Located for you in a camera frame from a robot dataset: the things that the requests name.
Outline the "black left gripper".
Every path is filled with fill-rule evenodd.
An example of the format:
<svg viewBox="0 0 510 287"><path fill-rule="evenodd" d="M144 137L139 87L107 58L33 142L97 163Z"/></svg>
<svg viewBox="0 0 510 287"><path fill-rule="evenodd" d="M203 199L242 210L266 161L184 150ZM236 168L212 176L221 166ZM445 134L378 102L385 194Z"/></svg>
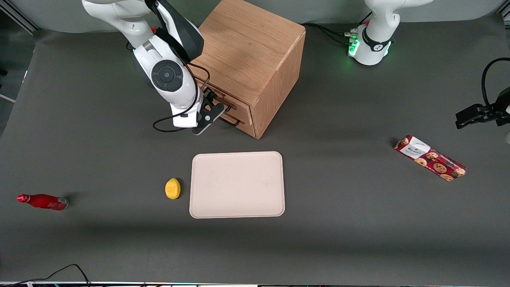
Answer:
<svg viewBox="0 0 510 287"><path fill-rule="evenodd" d="M458 112L456 116L457 129L463 129L466 126L476 123L485 123L495 121L497 126L503 126L510 123L510 88L507 87L501 91L492 104L489 103L486 90L483 90L483 100L486 104L487 112L483 111L484 106L474 104Z"/></svg>

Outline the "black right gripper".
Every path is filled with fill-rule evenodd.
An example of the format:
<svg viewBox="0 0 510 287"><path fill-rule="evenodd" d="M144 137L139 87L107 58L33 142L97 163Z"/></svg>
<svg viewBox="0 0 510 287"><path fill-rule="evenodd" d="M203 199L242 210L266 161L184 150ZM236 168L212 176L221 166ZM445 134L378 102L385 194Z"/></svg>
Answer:
<svg viewBox="0 0 510 287"><path fill-rule="evenodd" d="M215 98L217 98L217 94L211 88L204 89L198 122L212 122L211 111L213 114L222 114L225 112L226 106L222 103L214 103Z"/></svg>

